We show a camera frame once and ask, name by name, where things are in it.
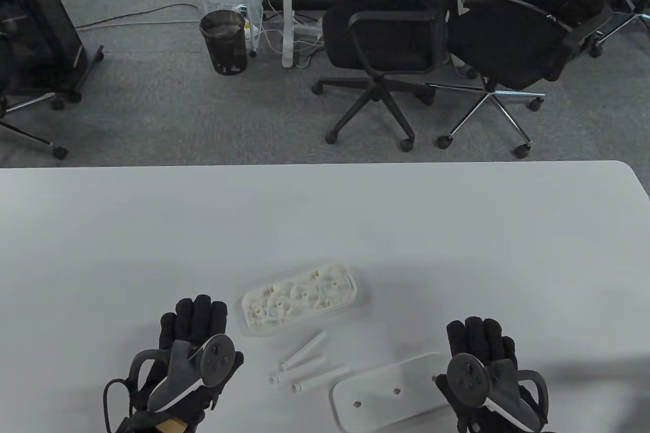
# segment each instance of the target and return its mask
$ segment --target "white plastic piece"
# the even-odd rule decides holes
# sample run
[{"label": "white plastic piece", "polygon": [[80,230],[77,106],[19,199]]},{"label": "white plastic piece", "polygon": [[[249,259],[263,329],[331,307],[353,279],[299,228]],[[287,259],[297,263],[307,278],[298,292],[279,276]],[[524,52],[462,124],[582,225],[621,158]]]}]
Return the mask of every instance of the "white plastic piece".
[{"label": "white plastic piece", "polygon": [[273,374],[269,381],[271,384],[279,384],[280,382],[288,382],[297,377],[306,377],[315,371],[318,367],[327,362],[327,356],[317,355],[310,361],[303,363],[302,365],[297,366],[294,369]]},{"label": "white plastic piece", "polygon": [[280,368],[283,371],[289,370],[292,368],[294,365],[297,363],[303,361],[304,359],[307,358],[307,356],[316,350],[318,346],[322,343],[323,340],[325,340],[325,337],[327,337],[327,331],[324,329],[321,329],[321,331],[316,334],[314,338],[309,340],[305,345],[300,347],[295,354],[293,354],[291,357],[286,359],[284,362],[280,364]]},{"label": "white plastic piece", "polygon": [[327,371],[321,375],[294,382],[291,385],[291,392],[304,392],[315,389],[316,387],[324,386],[329,384],[332,379],[347,374],[348,372],[350,372],[350,368],[347,365],[342,365],[339,368],[332,369],[331,371]]},{"label": "white plastic piece", "polygon": [[430,353],[344,379],[332,408],[346,433],[368,433],[448,405],[436,387],[451,357]]},{"label": "white plastic piece", "polygon": [[351,305],[356,295],[350,271],[334,263],[246,293],[242,310],[250,331],[267,335]]}]

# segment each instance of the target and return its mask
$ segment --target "trash can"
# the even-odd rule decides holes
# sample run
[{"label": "trash can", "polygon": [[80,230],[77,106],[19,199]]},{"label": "trash can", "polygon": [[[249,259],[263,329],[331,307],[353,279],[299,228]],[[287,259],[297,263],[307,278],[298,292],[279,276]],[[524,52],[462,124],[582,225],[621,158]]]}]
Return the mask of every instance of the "trash can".
[{"label": "trash can", "polygon": [[201,19],[199,30],[219,74],[232,76],[248,66],[245,26],[246,19],[232,10],[217,10]]}]

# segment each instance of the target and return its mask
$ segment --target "black chair base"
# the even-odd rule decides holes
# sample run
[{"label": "black chair base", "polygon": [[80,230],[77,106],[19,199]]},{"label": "black chair base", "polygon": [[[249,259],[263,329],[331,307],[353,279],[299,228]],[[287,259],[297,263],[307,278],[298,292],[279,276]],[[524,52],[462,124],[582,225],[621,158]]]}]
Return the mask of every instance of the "black chair base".
[{"label": "black chair base", "polygon": [[481,80],[483,81],[483,88],[477,88],[473,86],[451,86],[451,85],[443,85],[443,84],[434,84],[434,83],[425,83],[427,86],[432,87],[434,89],[448,89],[448,90],[453,90],[453,91],[462,91],[462,92],[473,92],[476,94],[480,95],[480,98],[474,103],[474,106],[472,106],[471,110],[468,111],[465,116],[456,124],[451,131],[449,131],[448,134],[445,136],[440,136],[437,139],[437,147],[441,149],[446,149],[448,148],[452,142],[453,142],[453,136],[457,133],[457,131],[460,129],[460,127],[463,126],[467,120],[469,120],[470,117],[476,113],[476,111],[483,106],[483,104],[487,101],[490,101],[496,108],[499,110],[501,115],[508,120],[508,122],[517,130],[517,133],[522,137],[524,140],[524,143],[522,145],[517,146],[513,150],[513,154],[517,159],[524,159],[529,155],[530,148],[532,148],[532,141],[530,140],[529,136],[526,134],[524,129],[522,129],[522,126],[520,126],[517,123],[517,120],[510,114],[508,110],[506,110],[506,107],[503,106],[503,103],[499,100],[498,96],[517,96],[520,98],[533,98],[531,101],[529,101],[526,106],[530,111],[539,111],[541,108],[541,104],[544,102],[544,97],[546,96],[545,93],[536,93],[536,92],[527,92],[527,91],[511,91],[511,90],[499,90],[495,89],[495,86],[493,83],[491,83],[489,80],[485,80],[482,76],[480,76]]},{"label": "black chair base", "polygon": [[393,118],[395,118],[400,127],[402,127],[402,130],[406,133],[406,138],[401,140],[399,143],[400,149],[403,152],[410,152],[413,150],[413,143],[415,143],[415,133],[406,120],[406,117],[404,117],[404,113],[402,113],[399,106],[397,106],[397,103],[395,103],[395,100],[391,96],[391,91],[413,93],[416,98],[420,99],[422,103],[427,106],[431,106],[436,97],[436,90],[429,86],[387,80],[384,77],[321,78],[311,87],[311,92],[314,94],[321,94],[324,85],[364,90],[362,96],[357,99],[357,101],[351,106],[350,110],[348,110],[341,120],[337,122],[334,128],[328,131],[325,135],[325,142],[330,145],[336,143],[341,129],[345,127],[369,101],[383,101],[383,104],[386,105],[386,108],[388,108],[388,111],[390,111]]},{"label": "black chair base", "polygon": [[[61,101],[59,98],[56,97],[56,93],[48,93],[44,94],[42,96],[39,96],[38,98],[33,98],[33,99],[28,99],[28,101],[18,103],[17,105],[14,106],[9,106],[7,103],[7,99],[3,96],[0,98],[0,118],[3,118],[7,113],[10,113],[12,111],[20,110],[21,108],[25,108],[27,106],[39,103],[41,101],[46,101],[47,99],[50,100],[50,104],[52,106],[52,110],[63,110],[65,108],[65,105],[63,104],[63,101]],[[43,139],[39,136],[35,136],[34,134],[31,134],[30,132],[24,131],[23,129],[20,129],[18,127],[15,127],[13,125],[10,125],[3,120],[0,119],[0,127],[5,128],[9,131],[11,131],[14,134],[17,134],[21,137],[24,137],[26,139],[29,139],[31,141],[37,142],[41,145],[45,145],[49,147],[52,151],[52,155],[55,157],[55,159],[58,160],[63,160],[66,158],[68,154],[68,150],[63,148],[63,147],[58,147],[55,146],[53,142]]]},{"label": "black chair base", "polygon": [[631,12],[628,14],[628,17],[625,18],[622,23],[616,25],[616,27],[612,30],[610,30],[607,33],[599,31],[596,37],[596,40],[594,41],[594,44],[589,50],[589,55],[591,57],[601,57],[603,55],[603,44],[607,39],[609,39],[611,36],[613,36],[616,32],[620,31],[625,25],[631,24],[632,22],[638,22],[645,29],[650,33],[650,15],[647,13],[644,13],[642,10],[638,9],[635,4],[632,3],[631,0],[625,0],[628,4],[628,6],[631,9]]}]

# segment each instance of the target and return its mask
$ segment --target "white plastic tray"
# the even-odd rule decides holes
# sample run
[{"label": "white plastic tray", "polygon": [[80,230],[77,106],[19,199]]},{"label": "white plastic tray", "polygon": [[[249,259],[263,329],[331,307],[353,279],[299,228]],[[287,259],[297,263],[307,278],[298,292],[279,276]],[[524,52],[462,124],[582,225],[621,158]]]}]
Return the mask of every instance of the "white plastic tray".
[{"label": "white plastic tray", "polygon": [[448,405],[435,378],[450,356],[430,353],[342,380],[332,407],[347,433],[367,433]]},{"label": "white plastic tray", "polygon": [[348,306],[356,295],[350,271],[334,263],[246,293],[242,310],[248,329],[267,335]]}]

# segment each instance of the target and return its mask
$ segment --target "hand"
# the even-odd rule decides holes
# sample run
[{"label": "hand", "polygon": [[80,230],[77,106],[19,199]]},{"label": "hand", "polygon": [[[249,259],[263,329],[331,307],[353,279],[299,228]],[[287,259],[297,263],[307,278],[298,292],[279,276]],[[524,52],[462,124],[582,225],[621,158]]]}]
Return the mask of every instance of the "hand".
[{"label": "hand", "polygon": [[[470,317],[465,324],[453,321],[447,326],[447,337],[452,356],[469,353],[478,358],[484,365],[490,365],[495,360],[510,359],[517,368],[515,342],[510,337],[501,335],[501,325],[494,319],[481,320]],[[469,427],[474,433],[518,433],[522,430],[514,426],[501,415],[491,412],[485,407],[470,408],[462,404],[451,391],[446,374],[436,378],[436,386],[451,405],[458,417],[458,433],[466,433]],[[539,408],[530,392],[523,386],[519,387],[522,399],[539,414]]]},{"label": "hand", "polygon": [[[200,347],[210,337],[225,333],[228,309],[221,301],[211,301],[206,294],[200,294],[193,302],[189,298],[181,299],[176,305],[176,313],[165,313],[160,318],[160,349],[171,349],[174,340],[184,340]],[[242,352],[235,353],[235,362],[228,376],[217,386],[201,386],[175,405],[167,409],[167,413],[181,419],[194,431],[205,418],[204,410],[216,401],[239,366],[244,363]],[[147,408],[147,400],[154,387],[167,376],[167,365],[162,361],[155,361],[151,371],[144,382],[142,389],[133,398],[133,407],[139,412]]]}]

